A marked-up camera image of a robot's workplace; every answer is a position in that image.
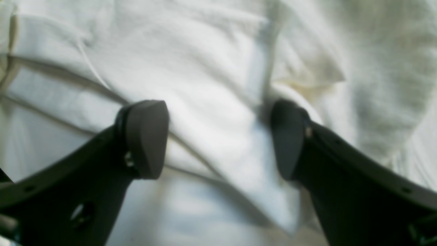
white shirt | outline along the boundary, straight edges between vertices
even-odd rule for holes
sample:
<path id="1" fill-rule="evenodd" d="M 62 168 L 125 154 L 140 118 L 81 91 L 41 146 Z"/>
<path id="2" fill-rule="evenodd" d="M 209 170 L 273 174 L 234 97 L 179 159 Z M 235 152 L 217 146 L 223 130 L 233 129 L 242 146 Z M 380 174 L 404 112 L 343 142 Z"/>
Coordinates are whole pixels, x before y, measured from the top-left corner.
<path id="1" fill-rule="evenodd" d="M 109 245 L 323 245 L 308 197 L 277 173 L 269 106 L 297 101 L 435 189 L 435 7 L 4 0 L 1 167 L 20 180 L 111 125 L 122 105 L 162 99 L 166 169 L 131 185 Z"/>

black rubber tip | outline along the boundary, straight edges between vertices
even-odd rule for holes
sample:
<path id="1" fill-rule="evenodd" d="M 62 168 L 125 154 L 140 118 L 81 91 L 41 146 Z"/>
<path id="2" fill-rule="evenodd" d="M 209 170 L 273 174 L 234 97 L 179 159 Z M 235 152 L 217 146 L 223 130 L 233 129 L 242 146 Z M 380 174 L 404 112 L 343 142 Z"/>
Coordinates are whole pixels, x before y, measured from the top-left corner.
<path id="1" fill-rule="evenodd" d="M 169 113 L 164 101 L 147 100 L 125 111 L 124 138 L 142 179 L 157 179 L 164 166 Z"/>
<path id="2" fill-rule="evenodd" d="M 277 101 L 272 109 L 270 124 L 276 163 L 285 180 L 293 180 L 293 172 L 305 143 L 306 111 L 291 101 Z"/>

black plastic part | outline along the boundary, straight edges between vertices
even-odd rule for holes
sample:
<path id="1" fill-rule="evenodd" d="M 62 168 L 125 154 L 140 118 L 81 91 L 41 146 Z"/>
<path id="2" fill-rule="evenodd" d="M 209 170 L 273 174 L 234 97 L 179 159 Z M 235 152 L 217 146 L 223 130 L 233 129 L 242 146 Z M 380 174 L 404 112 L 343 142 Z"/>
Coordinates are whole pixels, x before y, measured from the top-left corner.
<path id="1" fill-rule="evenodd" d="M 6 173 L 4 173 L 2 169 L 0 169 L 0 183 L 11 181 L 12 180 L 6 175 Z"/>
<path id="2" fill-rule="evenodd" d="M 423 243 L 437 236 L 436 220 L 423 218 L 437 213 L 436 193 L 370 160 L 292 102 L 276 102 L 271 129 L 281 175 L 311 193 L 331 246 L 434 245 Z M 414 237 L 412 228 L 426 233 Z"/>
<path id="3" fill-rule="evenodd" d="M 20 244 L 104 245 L 131 181 L 159 177 L 169 126 L 165 103 L 143 101 L 122 110 L 119 116 L 115 126 L 68 157 L 26 180 L 0 188 L 0 214 L 19 223 Z M 142 120 L 126 122 L 130 117 Z M 154 158 L 135 160 L 133 169 L 126 165 L 127 152 Z"/>

black plastic bracket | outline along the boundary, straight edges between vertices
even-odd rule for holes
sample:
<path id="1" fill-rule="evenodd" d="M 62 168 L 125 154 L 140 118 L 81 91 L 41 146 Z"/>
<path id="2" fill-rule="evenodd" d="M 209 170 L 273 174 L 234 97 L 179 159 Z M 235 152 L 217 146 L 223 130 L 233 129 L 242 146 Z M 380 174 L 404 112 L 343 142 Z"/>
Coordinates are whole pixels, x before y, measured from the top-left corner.
<path id="1" fill-rule="evenodd" d="M 160 176 L 168 127 L 165 102 L 142 101 L 63 160 L 0 183 L 0 235 L 24 246 L 104 245 L 131 181 Z"/>
<path id="2" fill-rule="evenodd" d="M 375 163 L 290 101 L 271 113 L 282 177 L 299 181 L 331 246 L 437 245 L 437 194 Z"/>

mounting hole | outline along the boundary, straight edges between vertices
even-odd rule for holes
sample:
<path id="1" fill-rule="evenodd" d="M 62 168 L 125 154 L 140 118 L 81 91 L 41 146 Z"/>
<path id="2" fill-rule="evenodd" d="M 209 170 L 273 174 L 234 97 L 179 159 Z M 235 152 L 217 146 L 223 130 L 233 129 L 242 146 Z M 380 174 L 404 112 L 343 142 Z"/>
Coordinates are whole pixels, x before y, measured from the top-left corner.
<path id="1" fill-rule="evenodd" d="M 24 188 L 24 192 L 31 192 L 31 191 L 33 191 L 33 190 L 35 190 L 35 186 L 34 185 L 29 185 L 29 186 L 26 186 L 25 188 Z"/>
<path id="2" fill-rule="evenodd" d="M 71 214 L 71 227 L 75 230 L 85 228 L 94 216 L 94 205 L 91 202 L 85 202 L 77 205 Z"/>
<path id="3" fill-rule="evenodd" d="M 410 188 L 407 188 L 407 187 L 402 187 L 401 190 L 402 190 L 402 192 L 407 193 L 407 194 L 410 194 L 411 192 L 413 192 Z"/>

